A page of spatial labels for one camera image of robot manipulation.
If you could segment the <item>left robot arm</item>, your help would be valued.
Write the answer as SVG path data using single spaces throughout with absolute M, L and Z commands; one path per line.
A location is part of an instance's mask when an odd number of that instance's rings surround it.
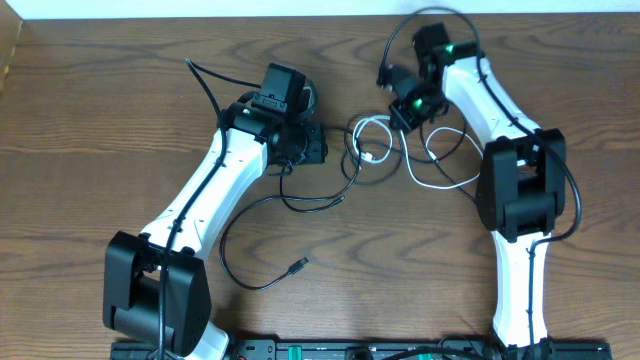
M 237 202 L 270 165 L 318 164 L 327 154 L 322 127 L 309 122 L 313 82 L 268 66 L 228 108 L 206 157 L 171 204 L 139 234 L 117 232 L 105 252 L 103 322 L 128 336 L 113 359 L 221 359 L 229 335 L 210 320 L 206 264 Z

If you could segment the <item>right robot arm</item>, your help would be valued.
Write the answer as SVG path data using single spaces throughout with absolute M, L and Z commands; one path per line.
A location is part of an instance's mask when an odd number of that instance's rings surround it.
M 419 73 L 382 63 L 377 83 L 395 94 L 390 126 L 401 135 L 454 105 L 481 143 L 475 204 L 497 259 L 492 330 L 505 352 L 542 357 L 544 263 L 565 205 L 566 142 L 542 129 L 497 82 L 473 39 L 454 43 L 441 23 L 412 37 Z

